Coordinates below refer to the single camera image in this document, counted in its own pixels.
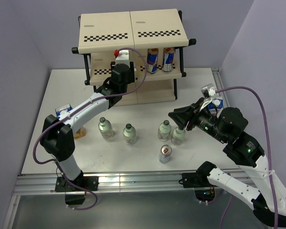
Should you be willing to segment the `blue silver energy drink can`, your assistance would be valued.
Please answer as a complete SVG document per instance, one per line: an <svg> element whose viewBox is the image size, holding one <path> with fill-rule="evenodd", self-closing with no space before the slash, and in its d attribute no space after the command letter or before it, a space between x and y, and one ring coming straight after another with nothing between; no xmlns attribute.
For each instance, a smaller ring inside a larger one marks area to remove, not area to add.
<svg viewBox="0 0 286 229"><path fill-rule="evenodd" d="M170 73L172 71L174 53L175 53L174 47L167 47L163 49L163 63L162 63L163 72Z"/></svg>
<svg viewBox="0 0 286 229"><path fill-rule="evenodd" d="M157 71L158 48L147 50L147 72L154 74Z"/></svg>

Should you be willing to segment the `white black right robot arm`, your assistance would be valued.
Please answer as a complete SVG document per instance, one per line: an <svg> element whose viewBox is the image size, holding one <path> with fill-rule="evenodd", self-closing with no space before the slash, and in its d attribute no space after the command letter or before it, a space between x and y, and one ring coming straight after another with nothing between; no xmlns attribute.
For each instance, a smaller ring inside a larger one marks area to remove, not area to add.
<svg viewBox="0 0 286 229"><path fill-rule="evenodd" d="M244 131L248 121L238 108L227 107L219 117L199 103L174 109L169 117L182 130L197 127L225 144L223 152L251 178L247 185L215 164L205 161L195 172L183 173L179 183L184 188L217 186L246 203L255 217L269 227L286 228L286 188L272 172L259 142Z"/></svg>

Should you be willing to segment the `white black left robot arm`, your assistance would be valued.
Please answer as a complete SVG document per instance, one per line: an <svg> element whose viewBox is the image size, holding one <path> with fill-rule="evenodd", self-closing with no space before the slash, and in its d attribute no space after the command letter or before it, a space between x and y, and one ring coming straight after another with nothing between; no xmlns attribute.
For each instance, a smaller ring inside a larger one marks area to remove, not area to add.
<svg viewBox="0 0 286 229"><path fill-rule="evenodd" d="M134 63L116 62L111 76L86 101L58 117L46 117L43 131L47 133L40 139L40 144L56 160L71 190L84 187L83 172L73 156L74 134L96 115L118 103L127 92L128 84L134 80Z"/></svg>

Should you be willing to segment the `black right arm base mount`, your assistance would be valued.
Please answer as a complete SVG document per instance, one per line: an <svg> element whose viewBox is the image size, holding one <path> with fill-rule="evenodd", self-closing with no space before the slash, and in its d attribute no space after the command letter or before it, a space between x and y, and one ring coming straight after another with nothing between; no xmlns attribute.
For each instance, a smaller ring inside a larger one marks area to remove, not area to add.
<svg viewBox="0 0 286 229"><path fill-rule="evenodd" d="M195 197L202 202L215 201L224 194L222 190L216 190L215 185L211 185L207 178L197 172L182 173L182 178L178 183L183 188L193 188Z"/></svg>

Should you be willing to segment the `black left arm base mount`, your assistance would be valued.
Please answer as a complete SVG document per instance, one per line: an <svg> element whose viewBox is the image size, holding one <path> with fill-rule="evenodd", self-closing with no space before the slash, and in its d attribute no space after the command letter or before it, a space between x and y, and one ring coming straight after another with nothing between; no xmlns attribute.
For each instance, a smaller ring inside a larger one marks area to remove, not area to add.
<svg viewBox="0 0 286 229"><path fill-rule="evenodd" d="M55 193L65 194L65 203L67 205L76 206L82 205L86 199L88 191L94 192L98 189L98 176L84 176L82 177L81 185L71 185L64 177L58 177L55 184Z"/></svg>

